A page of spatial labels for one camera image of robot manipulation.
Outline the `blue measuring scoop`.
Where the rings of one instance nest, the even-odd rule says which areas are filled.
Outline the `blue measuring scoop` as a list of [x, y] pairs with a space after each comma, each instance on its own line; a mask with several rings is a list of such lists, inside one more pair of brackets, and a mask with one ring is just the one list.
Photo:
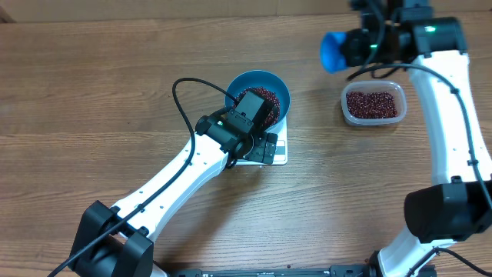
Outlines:
[[347, 69], [347, 62], [341, 46], [347, 38], [345, 32], [328, 32], [321, 41], [320, 61], [324, 69], [334, 74]]

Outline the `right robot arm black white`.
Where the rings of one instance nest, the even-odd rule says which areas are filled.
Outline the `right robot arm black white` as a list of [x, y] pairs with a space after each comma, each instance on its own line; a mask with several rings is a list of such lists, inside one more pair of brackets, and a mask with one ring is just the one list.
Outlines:
[[432, 184], [407, 195], [405, 226], [371, 256], [369, 276], [417, 276], [436, 255], [491, 224], [491, 157], [470, 90], [468, 48], [454, 17], [426, 1], [353, 1], [361, 27], [335, 41], [334, 70], [355, 75], [402, 68], [421, 101]]

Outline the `teal blue bowl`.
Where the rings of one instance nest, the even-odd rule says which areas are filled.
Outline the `teal blue bowl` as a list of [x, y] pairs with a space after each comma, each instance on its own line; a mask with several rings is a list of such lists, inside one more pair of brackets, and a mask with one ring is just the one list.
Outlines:
[[280, 133], [286, 126], [286, 118], [291, 105], [290, 91], [281, 78], [268, 71], [251, 70], [237, 76], [228, 86], [227, 92], [238, 97], [246, 88], [257, 87], [273, 92], [280, 101], [278, 122], [268, 128], [268, 132]]

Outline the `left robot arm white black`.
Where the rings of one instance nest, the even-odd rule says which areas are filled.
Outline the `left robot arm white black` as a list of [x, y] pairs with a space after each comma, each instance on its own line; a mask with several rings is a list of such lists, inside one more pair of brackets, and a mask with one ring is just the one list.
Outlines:
[[136, 192], [84, 212], [67, 266], [79, 276], [165, 276], [154, 246], [169, 220], [206, 182], [235, 165], [283, 165], [289, 92], [253, 87], [202, 117], [185, 147]]

